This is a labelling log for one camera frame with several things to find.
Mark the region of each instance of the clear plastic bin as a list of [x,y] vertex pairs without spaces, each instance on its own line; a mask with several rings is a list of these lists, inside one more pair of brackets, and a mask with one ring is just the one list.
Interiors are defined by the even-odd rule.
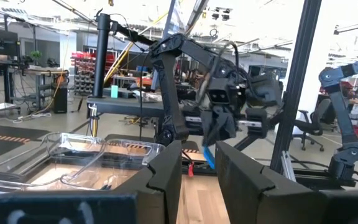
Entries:
[[149,142],[104,142],[67,133],[50,134],[43,143],[48,158],[23,175],[26,181],[0,180],[0,194],[12,190],[115,189],[165,149]]
[[48,157],[42,170],[33,177],[0,172],[0,192],[12,190],[71,189],[63,181],[87,188],[98,178],[97,164],[103,155],[105,141],[100,138],[68,133],[51,133],[44,137],[40,147]]

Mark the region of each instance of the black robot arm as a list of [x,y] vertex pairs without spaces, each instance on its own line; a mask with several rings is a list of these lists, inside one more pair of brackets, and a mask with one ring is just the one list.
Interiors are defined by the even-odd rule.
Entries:
[[337,115],[337,121],[342,134],[342,147],[331,158],[329,173],[338,179],[351,180],[354,173],[354,163],[358,161],[358,137],[349,117],[341,92],[341,80],[358,74],[358,62],[323,71],[319,80],[328,92]]
[[209,71],[209,78],[206,81],[209,85],[207,89],[199,91],[202,95],[208,96],[210,101],[209,106],[201,110],[203,144],[210,145],[219,140],[235,137],[236,120],[239,119],[240,109],[245,103],[245,85],[239,86],[240,83],[245,83],[243,74],[231,61],[219,57],[183,34],[175,34],[152,46],[151,61],[158,71],[166,116],[163,132],[158,141],[168,144],[174,139],[185,140],[188,136],[188,130],[178,108],[172,70],[175,58],[182,53],[203,64]]
[[133,42],[140,42],[150,46],[150,59],[153,68],[158,71],[158,80],[164,109],[162,131],[157,136],[157,142],[169,145],[173,140],[186,141],[189,135],[178,105],[173,67],[176,57],[182,53],[203,64],[209,71],[206,78],[207,85],[199,91],[200,100],[208,96],[209,103],[201,111],[203,124],[203,145],[212,145],[216,141],[223,141],[236,136],[237,121],[242,118],[241,108],[248,99],[256,99],[272,105],[280,102],[278,82],[267,75],[251,79],[247,73],[235,66],[230,60],[221,58],[217,53],[185,37],[175,34],[169,38],[156,42],[136,31],[129,30],[110,15],[98,13],[98,49],[96,54],[95,87],[93,97],[103,95],[103,77],[108,34],[113,31],[124,34]]

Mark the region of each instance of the ceiling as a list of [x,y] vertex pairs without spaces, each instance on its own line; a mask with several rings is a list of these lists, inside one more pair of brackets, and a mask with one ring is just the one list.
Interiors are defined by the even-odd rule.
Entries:
[[[115,0],[114,6],[108,5],[107,0],[57,0],[69,9],[80,12],[79,17],[64,7],[59,6],[52,0],[0,0],[0,12],[14,17],[19,17],[26,22],[40,25],[55,32],[65,33],[67,30],[81,30],[96,32],[94,25],[88,26],[89,21],[103,8],[105,13],[122,14],[130,27],[141,30],[147,27],[158,17],[164,15],[169,9],[170,1],[167,0]],[[181,1],[181,20],[187,24],[191,12],[199,0]],[[332,11],[332,18],[336,21],[338,30],[347,29],[349,26],[358,24],[358,0],[340,1]],[[231,40],[241,45],[239,47],[243,55],[251,52],[264,51],[278,57],[288,58],[290,44],[277,49],[275,45],[291,43],[298,29],[303,1],[291,0],[247,0],[247,1],[220,1],[209,0],[203,11],[205,18],[200,16],[190,35],[197,41],[211,46],[222,46]],[[223,21],[223,10],[229,9],[229,19]],[[219,14],[218,19],[213,19],[213,14]],[[125,20],[121,16],[113,16],[121,24]],[[161,37],[165,19],[162,19],[151,33],[146,33],[155,39]],[[212,29],[216,29],[217,35],[210,36]],[[358,59],[358,29],[349,32],[341,32],[335,35],[331,43],[331,56],[333,65],[350,62]]]

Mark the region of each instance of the red clamp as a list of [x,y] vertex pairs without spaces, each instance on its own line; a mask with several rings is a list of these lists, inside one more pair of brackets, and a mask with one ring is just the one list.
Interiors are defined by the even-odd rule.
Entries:
[[194,167],[194,162],[192,162],[192,163],[189,165],[189,171],[188,171],[189,177],[193,177],[193,176],[194,176],[193,167]]

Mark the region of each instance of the teal box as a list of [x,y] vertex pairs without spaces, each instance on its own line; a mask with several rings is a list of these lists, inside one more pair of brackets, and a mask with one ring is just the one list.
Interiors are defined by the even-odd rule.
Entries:
[[118,98],[118,86],[111,86],[111,98]]

